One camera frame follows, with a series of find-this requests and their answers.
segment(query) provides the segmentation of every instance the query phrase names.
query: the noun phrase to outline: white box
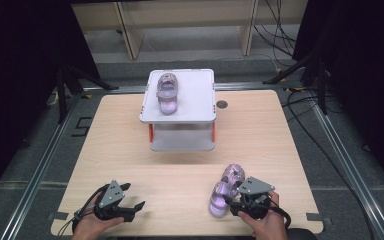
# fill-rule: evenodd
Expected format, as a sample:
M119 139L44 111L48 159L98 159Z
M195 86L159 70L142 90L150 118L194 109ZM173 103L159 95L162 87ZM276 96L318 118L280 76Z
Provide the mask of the white box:
M165 73L178 81L177 110L160 111L157 85ZM214 149L216 119L214 72L211 69L154 70L149 75L139 119L150 124L154 151L210 151Z

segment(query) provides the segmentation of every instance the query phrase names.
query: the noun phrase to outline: aluminum rail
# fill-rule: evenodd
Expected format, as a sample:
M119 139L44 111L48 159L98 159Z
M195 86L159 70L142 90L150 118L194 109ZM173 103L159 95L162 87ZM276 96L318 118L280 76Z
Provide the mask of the aluminum rail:
M26 218L26 215L30 209L30 206L32 205L34 197L36 196L37 190L40 186L40 182L43 176L45 175L46 170L49 167L49 164L52 161L52 157L55 153L56 146L58 145L61 139L61 136L64 133L64 130L73 112L73 109L79 99L80 99L80 95L75 95L72 98L72 102L70 103L67 116L64 118L64 120L60 124L58 124L48 146L46 147L45 153L43 154L39 162L39 165L37 166L32 178L30 179L26 189L24 190L24 193L20 199L20 202L18 203L15 211L13 212L10 218L10 221L5 229L5 232L2 235L2 238L1 238L2 240L15 239L15 237L17 236L18 231L20 230L20 227L23 224L24 219Z
M229 83L215 83L216 91L243 91L243 90L264 90L264 89L282 89L290 87L301 87L297 84L288 84L288 85L270 85L270 84L261 84L261 82L229 82ZM120 87L117 90L104 90L100 87L85 87L85 94L132 94L132 93L144 93L146 86L125 86Z
M315 94L312 91L310 91L309 95L311 97L315 97ZM329 141L332 144L351 185L354 187L357 196L360 198L360 201L363 204L373 227L378 233L380 239L384 239L384 213L381 207L367 184L364 182L363 177L348 154L347 149L339 138L335 128L330 122L329 117L324 115L318 107L314 108L314 111L323 127L323 130L329 138Z

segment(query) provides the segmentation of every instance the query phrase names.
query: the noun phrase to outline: human hand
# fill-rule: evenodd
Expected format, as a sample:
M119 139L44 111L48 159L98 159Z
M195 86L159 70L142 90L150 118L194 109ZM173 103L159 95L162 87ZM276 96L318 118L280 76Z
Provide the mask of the human hand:
M98 196L102 192L96 194L96 196L90 201L90 206L94 206ZM72 240L94 240L97 239L105 230L110 227L114 227L120 223L124 222L124 218L113 218L110 220L100 220L93 213L93 208L86 208L83 213L83 217L80 219L79 223L74 230Z
M269 196L274 203L279 205L279 195L277 193L269 192ZM283 217L273 210L269 210L261 220L253 219L241 211L238 212L238 216L252 228L254 231L252 236L259 240L287 240Z

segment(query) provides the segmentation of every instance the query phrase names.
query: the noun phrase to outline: transparent shoe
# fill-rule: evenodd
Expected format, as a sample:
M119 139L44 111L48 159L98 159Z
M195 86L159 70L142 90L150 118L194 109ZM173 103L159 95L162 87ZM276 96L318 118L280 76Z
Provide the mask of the transparent shoe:
M157 97L163 114L176 112L178 87L176 75L173 73L165 73L158 80Z
M245 181L245 171L239 164L230 164L224 170L221 181L227 183L231 197L236 197L238 187Z
M227 205L223 195L230 196L230 188L227 183L218 182L211 194L209 207L211 214L215 217L223 217L229 209L229 205Z

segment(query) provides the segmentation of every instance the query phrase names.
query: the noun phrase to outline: light wood tabletop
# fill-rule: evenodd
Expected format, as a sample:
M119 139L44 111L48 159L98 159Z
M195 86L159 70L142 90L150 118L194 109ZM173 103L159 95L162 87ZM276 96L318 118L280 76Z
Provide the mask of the light wood tabletop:
M224 169L237 163L246 177L276 187L280 207L291 215L291 228L313 233L318 213L277 94L272 90L216 92L216 144L208 152L154 152L148 125L139 120L143 94L102 98L59 207L73 213L112 179L131 183L122 207L146 201L131 223L109 229L110 236L244 236L251 229L228 212L215 218L208 210L214 185ZM67 220L54 220L57 234Z

